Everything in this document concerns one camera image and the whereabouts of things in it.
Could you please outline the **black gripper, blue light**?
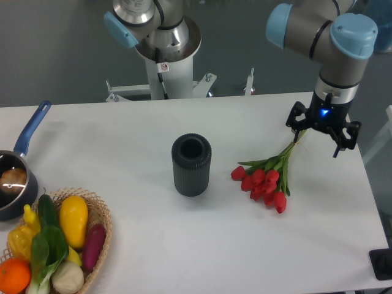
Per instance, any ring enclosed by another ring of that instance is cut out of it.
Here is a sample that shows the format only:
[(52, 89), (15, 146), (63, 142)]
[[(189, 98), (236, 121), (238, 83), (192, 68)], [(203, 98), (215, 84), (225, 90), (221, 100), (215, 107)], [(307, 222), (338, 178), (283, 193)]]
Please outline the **black gripper, blue light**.
[(285, 125), (294, 133), (293, 141), (298, 141), (300, 134), (311, 125), (315, 130), (330, 134), (336, 143), (334, 158), (337, 158), (340, 151), (353, 150), (362, 123), (348, 122), (346, 118), (357, 89), (358, 85), (339, 88), (327, 83), (317, 83), (309, 109), (297, 101), (290, 110)]

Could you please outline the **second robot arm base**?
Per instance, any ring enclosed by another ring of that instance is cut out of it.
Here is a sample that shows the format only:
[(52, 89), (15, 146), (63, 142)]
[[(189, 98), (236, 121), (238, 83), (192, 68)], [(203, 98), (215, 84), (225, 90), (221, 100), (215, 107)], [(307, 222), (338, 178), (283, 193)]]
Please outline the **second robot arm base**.
[(202, 41), (196, 22), (184, 15), (182, 1), (113, 1), (104, 24), (118, 43), (156, 63), (191, 58)]

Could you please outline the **grey robot arm, blue caps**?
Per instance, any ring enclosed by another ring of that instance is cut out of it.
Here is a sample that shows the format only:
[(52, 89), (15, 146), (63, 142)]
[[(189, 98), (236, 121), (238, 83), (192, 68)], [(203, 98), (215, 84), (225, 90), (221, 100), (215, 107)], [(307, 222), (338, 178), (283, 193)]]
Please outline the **grey robot arm, blue caps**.
[(334, 154), (354, 149), (361, 128), (348, 121), (352, 104), (378, 34), (376, 23), (351, 13), (354, 1), (282, 3), (271, 12), (266, 38), (321, 65), (309, 106), (296, 102), (286, 120), (298, 141), (300, 133), (314, 129), (336, 144)]

